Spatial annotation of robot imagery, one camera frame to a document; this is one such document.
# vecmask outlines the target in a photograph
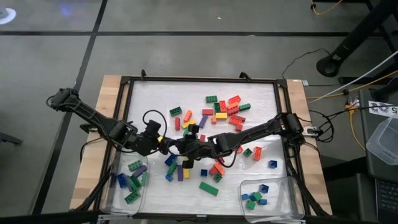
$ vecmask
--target floor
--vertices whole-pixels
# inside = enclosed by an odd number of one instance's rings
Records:
[[[62,133],[58,136],[63,114],[44,103],[58,88],[76,82],[81,99],[94,106],[103,75],[137,75],[141,69],[153,76],[237,77],[244,71],[253,78],[281,78],[295,57],[319,48],[334,50],[368,13],[364,4],[346,3],[316,16],[309,0],[5,0],[0,4],[17,11],[14,21],[0,26],[0,131],[24,140],[21,146],[0,145],[1,217],[32,211],[55,139],[63,138]],[[319,3],[317,9],[332,5]],[[386,23],[386,27],[396,25]],[[325,32],[334,34],[325,36]],[[390,54],[382,38],[369,38],[346,60],[339,76],[359,76]],[[338,84],[336,78],[316,71],[315,63],[324,56],[319,51],[301,58],[285,76],[308,80],[310,85]],[[307,86],[305,91],[318,96],[335,88]],[[344,103],[345,98],[332,98],[311,104],[310,109],[331,114],[343,109]],[[315,114],[312,119],[315,124],[322,122]],[[64,123],[68,129],[43,213],[69,208],[78,152],[87,137],[79,129],[81,123],[76,116]],[[333,123],[333,142],[318,144],[323,166],[363,156],[350,134],[347,114]],[[354,115],[354,126],[362,139],[359,114]]]

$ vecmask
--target clear plastic bin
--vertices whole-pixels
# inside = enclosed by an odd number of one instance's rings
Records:
[[[398,115],[381,122],[366,143],[366,148],[389,165],[398,165]]]

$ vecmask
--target lego brick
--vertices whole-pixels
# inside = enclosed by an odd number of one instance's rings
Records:
[[[240,120],[242,123],[246,120],[246,118],[243,118],[243,117],[238,116],[236,114],[232,115],[231,118]]]
[[[248,194],[242,194],[241,195],[242,200],[249,200],[249,195]]]
[[[147,170],[147,166],[142,165],[132,174],[135,178],[138,178],[143,172]]]
[[[217,169],[219,174],[221,174],[221,175],[225,174],[225,170],[219,162],[214,163],[214,167]]]
[[[202,115],[213,115],[213,114],[214,114],[214,111],[213,111],[213,109],[203,109],[203,110],[201,111],[201,114],[202,114]]]
[[[201,176],[201,177],[207,177],[207,170],[201,169],[201,170],[200,170],[200,176]]]
[[[178,181],[182,181],[184,179],[182,165],[177,166],[177,174],[178,174]]]
[[[183,169],[184,171],[184,178],[188,179],[189,178],[189,169]]]
[[[137,200],[139,197],[140,197],[139,192],[133,192],[129,194],[127,197],[125,197],[124,200],[129,205],[133,203],[135,200]]]
[[[214,103],[214,112],[215,113],[221,112],[220,103]]]
[[[176,131],[178,131],[178,130],[180,130],[180,118],[179,117],[176,117],[175,118],[175,130]]]
[[[181,107],[174,108],[174,109],[170,110],[171,116],[176,116],[176,115],[179,115],[180,113],[182,113]]]
[[[246,156],[246,157],[249,157],[252,153],[253,153],[253,152],[252,152],[250,149],[246,149],[246,150],[243,152],[244,156]]]
[[[218,189],[217,188],[215,188],[213,186],[210,186],[210,185],[208,185],[208,184],[206,184],[204,182],[200,182],[199,188],[204,190],[204,191],[206,191],[206,192],[208,192],[209,194],[214,195],[214,196],[217,196],[217,194],[218,194]]]
[[[226,112],[226,104],[225,100],[220,101],[220,112],[225,113]]]
[[[128,165],[129,171],[132,172],[132,171],[138,169],[140,166],[142,166],[141,160],[138,160],[138,161],[136,161],[136,162],[133,162],[132,164],[129,164],[129,165]]]
[[[255,206],[256,206],[256,203],[254,203],[252,201],[246,202],[246,208],[248,208],[248,209],[253,210]]]
[[[166,174],[166,179],[171,182],[174,178],[172,174]]]
[[[199,123],[199,128],[203,128],[206,124],[207,121],[207,115],[203,115],[203,117],[201,117],[200,123]]]
[[[185,128],[187,128],[188,125],[190,125],[190,124],[196,124],[196,121],[195,121],[194,119],[191,119],[191,120],[189,120],[189,121],[183,123],[183,124],[182,124],[182,128],[185,129]]]
[[[226,113],[216,113],[216,119],[227,119],[228,115]]]
[[[241,106],[239,106],[239,111],[248,110],[248,109],[250,109],[250,107],[251,107],[250,103],[241,105]]]
[[[215,174],[213,180],[218,183],[223,177],[220,174]]]
[[[167,173],[170,174],[170,175],[172,175],[172,174],[174,173],[174,171],[176,170],[176,168],[177,168],[177,161],[174,161],[174,162],[170,165],[170,167],[169,167]]]
[[[188,122],[192,117],[192,110],[187,110],[184,116],[184,122]]]
[[[239,97],[239,95],[236,95],[236,96],[230,98],[228,100],[228,103],[239,103],[240,101],[241,101],[241,98]]]
[[[269,187],[265,184],[260,184],[260,192],[261,193],[268,193]]]
[[[259,161],[261,159],[261,147],[254,147],[253,159]]]
[[[215,103],[217,101],[217,96],[206,96],[206,103]]]

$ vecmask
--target red lego brick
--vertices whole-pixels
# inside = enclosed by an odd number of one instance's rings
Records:
[[[239,95],[234,96],[228,100],[229,103],[239,103],[240,101],[241,101],[241,98],[239,97]]]
[[[225,104],[225,100],[221,100],[220,101],[220,110],[222,113],[226,112],[226,104]]]
[[[201,114],[202,114],[202,115],[213,115],[213,114],[214,114],[214,111],[213,111],[213,109],[203,109],[203,110],[201,111]]]
[[[180,129],[180,118],[175,118],[175,130],[178,131]]]
[[[243,118],[243,117],[238,116],[238,115],[235,115],[235,114],[232,115],[231,118],[233,118],[233,119],[238,119],[238,120],[242,121],[242,123],[246,120],[246,118]]]

